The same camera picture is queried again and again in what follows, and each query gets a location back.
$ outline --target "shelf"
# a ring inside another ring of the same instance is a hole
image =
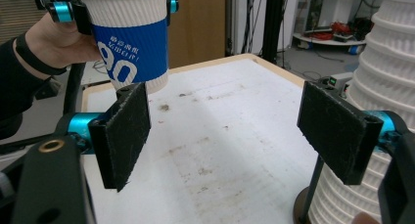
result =
[[[308,37],[302,36],[299,33],[294,33],[293,35],[295,38],[306,41],[306,42],[312,42],[314,44],[322,44],[322,45],[332,45],[332,46],[359,46],[366,44],[366,41],[348,41],[348,42],[340,42],[340,41],[334,41],[334,40],[318,40],[318,39],[310,39]]]

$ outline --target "floor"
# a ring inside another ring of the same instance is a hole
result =
[[[358,67],[358,56],[350,55],[348,47],[333,47],[314,45],[311,50],[297,48],[296,41],[291,49],[278,55],[277,65],[307,80],[318,80],[332,74],[354,71]],[[0,145],[16,142],[35,136],[50,134],[62,116],[68,72],[57,77],[62,84],[57,97],[34,101],[31,109],[23,115],[23,125],[19,132],[6,140],[0,140]],[[81,92],[79,91],[77,105],[80,109]],[[4,160],[19,157],[24,152],[0,157],[0,169],[7,164]]]

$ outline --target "paper cup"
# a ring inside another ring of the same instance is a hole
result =
[[[153,93],[167,82],[166,0],[81,0],[115,89],[146,82]]]

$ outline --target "robotic hand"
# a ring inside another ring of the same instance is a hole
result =
[[[103,113],[69,113],[0,172],[0,223],[95,223],[80,154],[95,153],[106,189],[127,183],[151,124],[145,83],[117,91]]]
[[[76,21],[78,31],[90,35],[91,26],[87,8],[81,0],[34,0],[37,9],[46,9],[54,22]],[[170,15],[179,9],[178,0],[166,0],[167,25],[170,25]]]
[[[394,112],[363,112],[336,89],[306,81],[298,127],[319,154],[306,199],[296,200],[295,223],[306,215],[326,163],[345,185],[360,185],[374,150],[392,161],[378,190],[383,223],[411,223],[415,218],[415,134]],[[301,213],[297,207],[303,206]]]

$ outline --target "hand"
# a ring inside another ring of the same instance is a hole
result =
[[[369,214],[360,212],[353,218],[351,224],[379,224],[379,222],[373,219]]]
[[[63,68],[71,64],[101,60],[93,36],[80,34],[75,22],[53,22],[49,14],[27,31],[25,39],[30,51],[50,67]],[[42,79],[49,77],[31,68],[17,56],[30,73]]]

